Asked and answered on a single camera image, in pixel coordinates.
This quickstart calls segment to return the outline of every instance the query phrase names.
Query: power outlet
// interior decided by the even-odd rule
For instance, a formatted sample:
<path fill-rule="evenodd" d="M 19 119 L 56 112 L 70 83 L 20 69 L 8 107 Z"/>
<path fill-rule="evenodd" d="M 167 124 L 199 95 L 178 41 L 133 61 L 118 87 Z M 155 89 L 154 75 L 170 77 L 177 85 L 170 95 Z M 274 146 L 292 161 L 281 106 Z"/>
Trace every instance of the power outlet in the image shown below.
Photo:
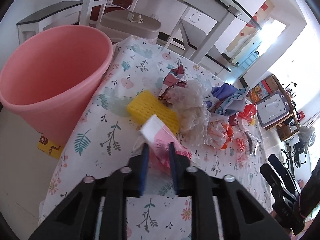
<path fill-rule="evenodd" d="M 153 18 L 153 19 L 156 19 L 156 20 L 159 20 L 159 16 L 156 15 L 156 14 L 153 14 L 153 15 L 152 15 L 152 18 Z"/>

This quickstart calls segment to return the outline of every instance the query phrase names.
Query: wall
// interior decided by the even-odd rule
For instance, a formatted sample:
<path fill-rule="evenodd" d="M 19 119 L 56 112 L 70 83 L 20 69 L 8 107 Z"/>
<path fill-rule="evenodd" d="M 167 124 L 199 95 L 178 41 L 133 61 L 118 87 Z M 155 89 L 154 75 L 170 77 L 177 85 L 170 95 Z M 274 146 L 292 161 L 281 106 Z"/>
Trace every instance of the wall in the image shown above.
<path fill-rule="evenodd" d="M 236 0 L 239 4 L 242 5 L 247 12 L 253 16 L 261 5 L 266 0 Z M 222 53 L 229 44 L 233 41 L 233 39 L 239 34 L 242 28 L 246 25 L 245 22 L 239 19 L 234 19 L 234 21 L 228 26 L 225 32 L 220 36 L 220 38 L 215 43 L 217 49 Z"/>
<path fill-rule="evenodd" d="M 260 26 L 263 26 L 263 23 L 265 22 L 266 18 L 274 8 L 274 5 L 271 3 L 270 0 L 266 0 L 265 3 L 267 4 L 268 8 L 264 11 L 260 7 L 257 13 L 255 14 L 255 16 L 257 16 L 257 22 Z M 253 38 L 253 35 L 252 35 L 253 33 L 257 33 L 256 28 L 245 26 L 241 30 L 241 32 L 235 37 L 235 39 L 230 43 L 230 45 L 226 48 L 224 53 L 228 55 L 230 58 L 235 58 L 237 55 L 238 55 L 237 58 L 240 58 L 241 57 L 241 55 L 239 55 L 240 52 L 242 52 L 241 54 L 244 54 L 246 51 L 246 48 L 243 45 L 245 43 L 248 43 L 246 42 L 247 40 Z"/>
<path fill-rule="evenodd" d="M 320 24 L 304 0 L 295 1 L 307 26 L 277 62 L 261 77 L 257 78 L 257 75 L 252 84 L 257 84 L 271 73 L 283 84 L 295 80 L 297 87 L 293 89 L 297 96 L 294 100 L 297 109 L 302 110 L 306 116 L 301 122 L 303 125 L 320 111 L 320 69 L 315 60 L 315 55 L 320 51 Z"/>
<path fill-rule="evenodd" d="M 150 17 L 158 15 L 161 32 L 170 34 L 186 8 L 187 5 L 176 0 L 138 0 L 134 11 Z"/>
<path fill-rule="evenodd" d="M 196 12 L 197 12 L 196 9 L 191 8 L 188 14 L 186 15 L 186 17 L 184 18 L 184 20 L 193 24 L 194 26 L 198 27 L 199 29 L 203 30 L 206 34 L 208 34 L 213 28 L 213 26 L 217 23 L 217 21 L 205 15 L 204 13 L 200 15 L 200 12 L 198 13 Z"/>
<path fill-rule="evenodd" d="M 243 75 L 250 87 L 255 86 L 260 77 L 280 59 L 306 26 L 306 21 L 301 12 L 289 0 L 271 0 L 275 8 L 270 17 L 287 25 L 277 41 L 259 57 Z"/>
<path fill-rule="evenodd" d="M 14 0 L 0 22 L 0 69 L 19 46 L 16 23 L 26 16 L 63 0 Z"/>
<path fill-rule="evenodd" d="M 318 21 L 316 20 L 316 17 L 314 16 L 314 14 L 312 13 L 311 9 L 309 8 L 309 6 L 307 5 L 307 3 L 304 0 L 296 0 L 297 4 L 299 5 L 307 23 L 308 26 L 310 26 L 310 28 L 312 29 L 312 35 L 309 37 L 310 41 L 317 41 L 317 43 L 319 44 L 320 41 L 320 24 L 318 23 Z M 318 55 L 319 54 L 319 49 L 314 51 L 311 55 Z M 305 71 L 305 65 L 303 67 L 300 68 L 301 71 Z M 308 70 L 308 84 L 306 85 L 307 88 L 310 88 L 308 93 L 312 93 L 314 96 L 313 98 L 310 99 L 310 101 L 305 104 L 302 107 L 299 107 L 300 110 L 302 110 L 305 114 L 305 118 L 302 122 L 302 124 L 304 124 L 305 122 L 307 122 L 311 117 L 313 117 L 317 112 L 320 111 L 320 90 L 315 90 L 312 89 L 313 85 L 315 85 L 316 83 L 319 83 L 319 79 L 320 79 L 320 75 L 319 73 L 314 74 L 313 70 Z M 316 78 L 316 82 L 310 82 L 310 78 Z"/>

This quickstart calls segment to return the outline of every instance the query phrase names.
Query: floor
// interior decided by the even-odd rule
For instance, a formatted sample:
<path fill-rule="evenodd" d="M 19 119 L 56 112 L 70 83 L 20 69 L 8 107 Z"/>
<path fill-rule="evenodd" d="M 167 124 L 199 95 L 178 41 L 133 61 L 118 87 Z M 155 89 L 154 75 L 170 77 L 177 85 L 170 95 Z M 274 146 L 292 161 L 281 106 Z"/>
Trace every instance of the floor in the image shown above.
<path fill-rule="evenodd" d="M 234 85 L 241 87 L 239 81 Z M 40 134 L 19 116 L 3 109 L 0 123 L 0 210 L 18 238 L 27 240 L 37 227 L 39 203 L 58 160 L 36 148 Z M 282 143 L 276 130 L 263 130 L 262 137 L 267 156 L 280 157 Z"/>

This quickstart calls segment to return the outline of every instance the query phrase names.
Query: wooden shelf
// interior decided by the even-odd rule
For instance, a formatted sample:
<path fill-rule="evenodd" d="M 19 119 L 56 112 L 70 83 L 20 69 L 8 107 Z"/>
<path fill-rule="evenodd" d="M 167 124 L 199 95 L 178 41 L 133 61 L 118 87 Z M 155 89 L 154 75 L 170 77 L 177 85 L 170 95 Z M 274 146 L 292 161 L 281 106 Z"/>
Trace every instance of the wooden shelf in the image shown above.
<path fill-rule="evenodd" d="M 289 114 L 286 115 L 285 117 L 281 118 L 278 122 L 275 122 L 269 126 L 266 127 L 266 130 L 269 130 L 271 128 L 274 128 L 276 127 L 277 128 L 277 132 L 278 132 L 278 135 L 279 135 L 279 138 L 280 140 L 283 142 L 283 141 L 286 141 L 288 139 L 290 139 L 292 136 L 294 136 L 296 133 L 299 132 L 299 128 L 300 128 L 300 123 L 298 121 L 298 117 L 297 117 L 297 114 L 296 114 L 296 110 L 294 109 L 293 107 L 293 104 L 292 104 L 292 99 L 289 97 L 289 95 L 287 94 L 287 92 L 285 91 L 285 89 L 283 88 L 283 86 L 281 85 L 281 83 L 279 82 L 279 80 L 276 78 L 275 75 L 271 75 L 273 77 L 273 79 L 275 80 L 275 82 L 277 83 L 278 85 L 278 88 L 279 90 L 281 91 L 281 93 L 284 94 L 284 96 L 287 98 L 287 101 L 289 103 Z M 293 120 L 294 120 L 294 123 L 295 123 L 295 126 L 297 127 L 295 130 L 291 131 L 291 128 L 288 129 L 288 126 L 287 125 L 282 125 L 282 123 L 287 120 L 288 118 L 290 117 L 293 117 Z"/>

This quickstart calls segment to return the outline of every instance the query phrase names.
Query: red plastic bag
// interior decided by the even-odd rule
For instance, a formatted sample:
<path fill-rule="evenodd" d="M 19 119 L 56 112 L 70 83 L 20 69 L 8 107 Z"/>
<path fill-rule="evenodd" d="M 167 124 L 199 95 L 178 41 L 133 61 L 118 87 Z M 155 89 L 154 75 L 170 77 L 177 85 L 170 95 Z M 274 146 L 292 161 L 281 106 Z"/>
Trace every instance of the red plastic bag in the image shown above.
<path fill-rule="evenodd" d="M 257 104 L 246 105 L 244 111 L 238 114 L 238 118 L 242 118 L 251 122 L 254 115 L 257 113 Z"/>

